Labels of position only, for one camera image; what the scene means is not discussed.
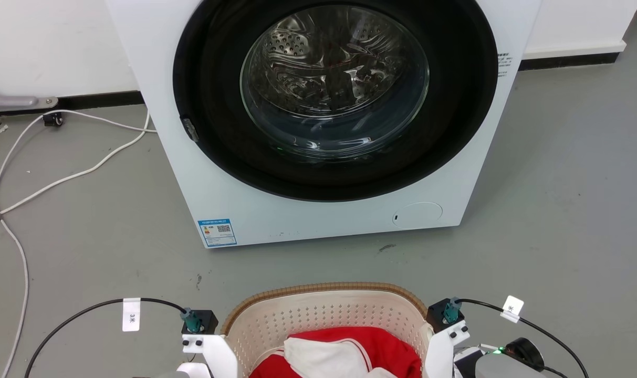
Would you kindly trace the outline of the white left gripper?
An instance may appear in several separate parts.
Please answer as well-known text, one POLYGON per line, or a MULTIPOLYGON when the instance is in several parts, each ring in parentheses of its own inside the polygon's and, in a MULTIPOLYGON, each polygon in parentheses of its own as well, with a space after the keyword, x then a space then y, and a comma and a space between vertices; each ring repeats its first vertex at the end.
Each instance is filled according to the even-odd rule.
POLYGON ((239 364, 224 337, 186 333, 182 335, 182 351, 202 355, 204 363, 182 363, 188 377, 239 377, 239 364))

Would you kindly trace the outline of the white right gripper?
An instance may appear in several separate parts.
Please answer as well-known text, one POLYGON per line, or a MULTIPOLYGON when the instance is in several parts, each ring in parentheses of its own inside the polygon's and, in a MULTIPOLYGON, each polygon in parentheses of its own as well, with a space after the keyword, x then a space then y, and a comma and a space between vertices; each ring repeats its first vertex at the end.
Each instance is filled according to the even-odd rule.
POLYGON ((453 377, 455 345, 469 337, 465 321, 459 321, 438 333, 433 333, 433 330, 429 328, 424 357, 424 376, 453 377))

